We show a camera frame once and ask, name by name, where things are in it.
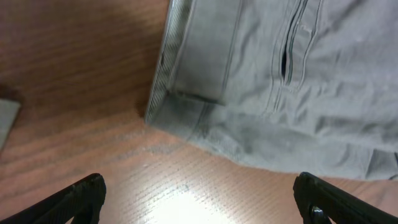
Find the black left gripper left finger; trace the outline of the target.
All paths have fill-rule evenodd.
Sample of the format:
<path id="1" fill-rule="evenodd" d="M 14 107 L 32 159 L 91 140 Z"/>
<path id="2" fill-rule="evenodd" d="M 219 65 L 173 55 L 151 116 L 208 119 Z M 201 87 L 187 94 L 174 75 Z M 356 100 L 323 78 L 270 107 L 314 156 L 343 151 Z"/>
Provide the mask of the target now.
<path id="1" fill-rule="evenodd" d="M 1 224 L 97 224 L 105 197 L 103 176 L 90 174 Z"/>

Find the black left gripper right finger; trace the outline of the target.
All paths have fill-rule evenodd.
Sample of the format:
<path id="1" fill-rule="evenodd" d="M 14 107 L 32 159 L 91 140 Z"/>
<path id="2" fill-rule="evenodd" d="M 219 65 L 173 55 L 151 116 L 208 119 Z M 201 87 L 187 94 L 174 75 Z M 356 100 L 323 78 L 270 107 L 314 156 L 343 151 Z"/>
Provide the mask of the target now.
<path id="1" fill-rule="evenodd" d="M 308 172 L 296 177 L 293 190 L 304 224 L 397 224 L 397 217 Z"/>

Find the grey shorts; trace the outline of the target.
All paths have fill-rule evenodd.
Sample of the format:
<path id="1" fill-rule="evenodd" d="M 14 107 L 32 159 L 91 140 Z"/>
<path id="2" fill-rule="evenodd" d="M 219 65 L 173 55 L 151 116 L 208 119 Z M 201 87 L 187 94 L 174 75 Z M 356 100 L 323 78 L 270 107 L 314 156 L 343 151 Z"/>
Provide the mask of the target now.
<path id="1" fill-rule="evenodd" d="M 397 178 L 397 1 L 172 1 L 145 117 L 239 164 Z"/>

